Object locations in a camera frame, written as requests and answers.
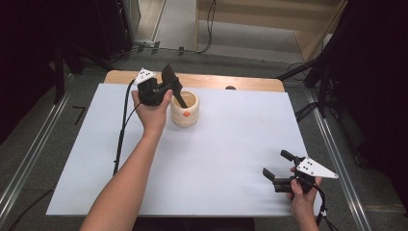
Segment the paper cup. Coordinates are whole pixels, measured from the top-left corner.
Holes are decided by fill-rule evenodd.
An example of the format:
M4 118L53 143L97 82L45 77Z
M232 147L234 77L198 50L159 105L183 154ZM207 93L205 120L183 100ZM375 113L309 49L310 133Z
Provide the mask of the paper cup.
M198 96L191 91L183 90L180 94L188 108L182 108L177 99L173 96L170 102L171 120L181 127L189 127L198 120L200 100Z

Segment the white triangular marker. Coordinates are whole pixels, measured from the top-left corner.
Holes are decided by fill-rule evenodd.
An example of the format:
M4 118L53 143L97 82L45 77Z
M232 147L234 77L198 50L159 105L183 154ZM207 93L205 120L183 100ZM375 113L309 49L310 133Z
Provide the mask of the white triangular marker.
M140 83L143 83L144 81L151 79L153 77L156 76L156 72L148 70L148 69L144 69L143 67L141 68L141 70L138 73L138 76L135 79L135 85L138 85Z
M297 170L311 176L320 176L324 178L339 178L339 175L333 171L327 169L316 161L312 160L310 157L306 157L299 166Z

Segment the forearm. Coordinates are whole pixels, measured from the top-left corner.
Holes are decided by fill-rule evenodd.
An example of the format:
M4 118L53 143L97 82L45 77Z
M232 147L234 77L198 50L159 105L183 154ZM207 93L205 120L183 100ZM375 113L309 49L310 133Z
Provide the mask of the forearm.
M131 230L139 213L161 133L144 133L95 200L81 230Z
M319 231L315 217L303 218L297 221L300 231Z

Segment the metal frame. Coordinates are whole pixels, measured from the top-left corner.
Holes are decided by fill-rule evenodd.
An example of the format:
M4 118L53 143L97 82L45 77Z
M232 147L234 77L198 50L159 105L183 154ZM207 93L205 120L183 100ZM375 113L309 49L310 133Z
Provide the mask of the metal frame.
M306 94L309 102L318 102L317 97L309 89L306 89ZM334 165L336 172L339 174L339 181L343 188L345 199L347 200L348 207L351 211L351 214L354 217L354 221L357 225L358 230L366 231L372 230L370 227L369 220L366 216L366 212L363 208L360 198L354 189L353 183L348 175L348 172L345 168L342 156L339 149L337 148L336 142L333 139L333 136L330 132L329 125L325 118L321 116L318 109L314 109L314 114L316 121L318 123L319 129L323 136L324 142L327 146L327 150L331 161Z

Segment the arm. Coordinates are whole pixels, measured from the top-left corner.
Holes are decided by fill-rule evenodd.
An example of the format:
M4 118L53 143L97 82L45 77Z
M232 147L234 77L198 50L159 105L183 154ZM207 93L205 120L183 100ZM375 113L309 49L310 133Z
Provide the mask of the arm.
M81 230L132 230L139 214L147 178L156 147L166 125L166 108L171 100L168 90L157 107L140 104L136 112L143 125L143 134L129 158L105 186L93 203ZM135 107L138 93L132 91Z
M316 177L316 184L321 183L321 177ZM312 188L308 193L303 194L301 186L297 180L291 182L293 193L288 194L288 198L293 198L292 215L296 219L300 231L319 231L313 211L315 198L318 190Z

